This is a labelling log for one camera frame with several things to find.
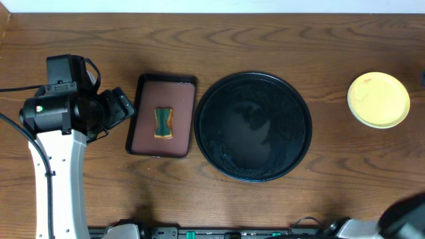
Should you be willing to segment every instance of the rectangular tray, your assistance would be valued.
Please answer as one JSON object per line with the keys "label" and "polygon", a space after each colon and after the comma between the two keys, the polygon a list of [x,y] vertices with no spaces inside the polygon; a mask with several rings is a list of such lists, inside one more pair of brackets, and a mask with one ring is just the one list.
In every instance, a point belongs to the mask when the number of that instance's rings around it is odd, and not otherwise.
{"label": "rectangular tray", "polygon": [[[126,141],[126,151],[132,155],[145,155],[135,153],[131,150],[131,146],[133,144],[134,132],[137,123],[138,111],[140,107],[141,94],[143,92],[143,85],[147,81],[162,81],[162,82],[176,82],[176,83],[190,83],[195,87],[195,95],[193,97],[193,109],[192,109],[192,117],[191,117],[191,125],[193,123],[193,114],[195,113],[195,98],[196,98],[196,87],[197,87],[197,78],[195,76],[177,76],[171,74],[142,74],[139,77],[139,81],[137,83],[137,90],[134,98],[134,108],[136,109],[136,113],[131,117],[130,126],[128,129],[127,141]],[[187,152],[183,157],[176,157],[174,155],[146,155],[146,156],[157,156],[157,157],[174,157],[174,158],[184,158],[189,152],[189,146],[191,144],[191,135],[189,132],[189,143],[187,145]]]}

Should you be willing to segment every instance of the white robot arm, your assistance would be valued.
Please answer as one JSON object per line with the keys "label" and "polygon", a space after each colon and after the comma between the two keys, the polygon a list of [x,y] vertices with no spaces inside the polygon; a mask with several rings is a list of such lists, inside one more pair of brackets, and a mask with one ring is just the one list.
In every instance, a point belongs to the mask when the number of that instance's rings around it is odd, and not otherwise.
{"label": "white robot arm", "polygon": [[[53,231],[56,238],[89,239],[84,207],[83,158],[86,136],[72,130],[37,134],[37,143],[49,158],[52,176]],[[48,238],[47,183],[42,159],[30,143],[37,191],[36,238]],[[126,224],[113,227],[104,239],[140,239],[138,227]]]}

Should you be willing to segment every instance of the green connector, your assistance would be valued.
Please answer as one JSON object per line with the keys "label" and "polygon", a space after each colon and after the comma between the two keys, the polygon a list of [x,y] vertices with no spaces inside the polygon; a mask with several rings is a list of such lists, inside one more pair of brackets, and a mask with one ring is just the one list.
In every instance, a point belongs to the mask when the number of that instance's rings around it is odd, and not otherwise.
{"label": "green connector", "polygon": [[187,232],[186,239],[195,239],[195,232]]}

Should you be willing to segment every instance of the white wall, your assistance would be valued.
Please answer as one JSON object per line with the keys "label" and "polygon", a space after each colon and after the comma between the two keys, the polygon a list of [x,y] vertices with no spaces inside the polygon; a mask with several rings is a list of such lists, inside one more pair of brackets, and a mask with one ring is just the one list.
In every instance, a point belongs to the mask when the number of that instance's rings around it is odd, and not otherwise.
{"label": "white wall", "polygon": [[425,0],[0,0],[12,13],[425,13]]}

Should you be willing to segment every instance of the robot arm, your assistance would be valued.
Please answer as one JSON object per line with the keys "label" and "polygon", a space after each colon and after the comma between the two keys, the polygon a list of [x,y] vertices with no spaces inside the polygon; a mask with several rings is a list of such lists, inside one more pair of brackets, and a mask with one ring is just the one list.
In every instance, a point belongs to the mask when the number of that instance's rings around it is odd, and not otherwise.
{"label": "robot arm", "polygon": [[[86,62],[98,73],[97,79],[87,72]],[[29,143],[36,177],[36,238],[86,239],[90,236],[84,209],[84,151],[99,133],[107,135],[135,110],[120,88],[97,94],[100,73],[89,59],[49,57],[47,69],[49,84],[27,99],[20,111],[24,128],[35,138],[51,170],[46,172],[49,167]]]}

